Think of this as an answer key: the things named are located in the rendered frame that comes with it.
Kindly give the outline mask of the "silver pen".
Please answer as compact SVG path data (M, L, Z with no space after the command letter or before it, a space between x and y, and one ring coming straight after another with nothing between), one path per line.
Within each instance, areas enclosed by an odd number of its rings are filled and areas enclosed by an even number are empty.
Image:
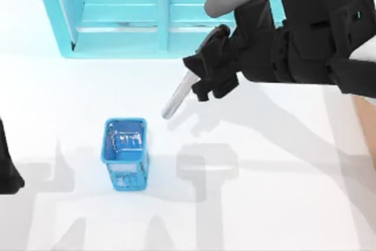
M203 42L199 45L198 49L196 50L196 55L199 54L201 49L212 39L219 38L220 36L229 36L230 35L230 28L227 25L219 25L215 27L203 40ZM182 102L186 99L188 94L191 91L191 87L200 78L194 74L192 71L188 70L185 74L183 80L181 81L180 85L175 90L172 97L169 99L168 103L162 110L162 118L163 119L170 119L175 112L178 110Z

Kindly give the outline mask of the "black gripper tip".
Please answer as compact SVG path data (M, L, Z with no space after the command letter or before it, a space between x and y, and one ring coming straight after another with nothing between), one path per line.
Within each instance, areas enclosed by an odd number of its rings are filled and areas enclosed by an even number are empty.
M4 124L0 118L0 195L14 195L25 186L9 153Z

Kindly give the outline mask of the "light blue rack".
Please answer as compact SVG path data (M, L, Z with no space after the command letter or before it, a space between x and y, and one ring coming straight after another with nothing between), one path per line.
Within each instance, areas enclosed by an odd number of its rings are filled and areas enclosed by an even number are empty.
M182 58L233 14L213 19L206 0L43 0L63 57L76 59ZM284 19L271 0L275 23Z

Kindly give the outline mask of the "blue mesh basket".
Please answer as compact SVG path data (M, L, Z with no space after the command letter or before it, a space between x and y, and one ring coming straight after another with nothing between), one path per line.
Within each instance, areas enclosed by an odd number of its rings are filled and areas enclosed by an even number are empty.
M145 190L149 176L146 120L108 119L100 157L116 191Z

